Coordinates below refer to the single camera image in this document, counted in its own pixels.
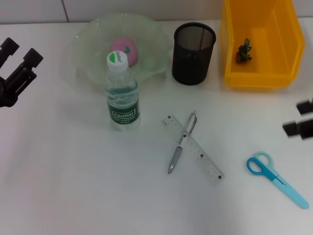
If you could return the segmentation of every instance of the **green bottle label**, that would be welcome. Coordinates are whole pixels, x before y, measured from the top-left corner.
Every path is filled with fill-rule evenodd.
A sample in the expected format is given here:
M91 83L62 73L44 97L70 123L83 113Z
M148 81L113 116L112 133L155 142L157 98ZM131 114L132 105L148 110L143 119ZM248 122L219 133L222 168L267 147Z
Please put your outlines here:
M130 124L139 117L139 103L138 101L129 108L117 109L108 104L111 119L118 124Z

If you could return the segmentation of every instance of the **scissor blade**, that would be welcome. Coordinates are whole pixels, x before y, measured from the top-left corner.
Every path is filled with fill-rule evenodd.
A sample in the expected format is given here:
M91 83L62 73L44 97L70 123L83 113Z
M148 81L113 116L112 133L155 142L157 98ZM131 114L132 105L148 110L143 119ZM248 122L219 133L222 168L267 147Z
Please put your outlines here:
M293 200L299 207L303 209L309 208L309 203L296 191L290 184L278 175L273 181L291 200Z

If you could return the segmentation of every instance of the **pen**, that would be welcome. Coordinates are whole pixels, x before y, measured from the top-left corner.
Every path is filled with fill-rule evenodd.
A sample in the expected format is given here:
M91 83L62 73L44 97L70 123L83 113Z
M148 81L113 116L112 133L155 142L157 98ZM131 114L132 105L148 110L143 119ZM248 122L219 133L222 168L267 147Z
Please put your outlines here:
M191 132L193 131L196 123L197 123L197 116L196 116L196 111L194 111L189 117L187 128L186 128L186 131L188 131L189 134L191 134ZM187 136L188 136L187 133L183 133L183 135L181 136L178 142L178 146L176 147L176 150L172 156L171 163L168 167L168 173L171 173L174 167L176 166L178 159L180 158L180 155L182 152L183 143L187 139Z

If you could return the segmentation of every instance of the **white bottle cap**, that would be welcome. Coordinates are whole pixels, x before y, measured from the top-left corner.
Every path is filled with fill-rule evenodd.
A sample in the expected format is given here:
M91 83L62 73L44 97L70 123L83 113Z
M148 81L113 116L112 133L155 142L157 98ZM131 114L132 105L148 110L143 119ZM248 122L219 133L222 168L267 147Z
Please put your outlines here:
M108 55L107 63L111 72L123 72L128 68L127 55L118 50Z

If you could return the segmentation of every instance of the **tile grout line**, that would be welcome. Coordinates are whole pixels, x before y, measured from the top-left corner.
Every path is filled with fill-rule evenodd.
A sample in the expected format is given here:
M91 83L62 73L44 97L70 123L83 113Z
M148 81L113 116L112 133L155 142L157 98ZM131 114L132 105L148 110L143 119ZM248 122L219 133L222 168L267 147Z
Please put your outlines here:
M64 0L61 0L61 3L62 3L62 6L63 6L63 10L64 10L64 13L65 13L65 17L67 19L67 22L69 23L68 15L67 15L67 9L65 8Z

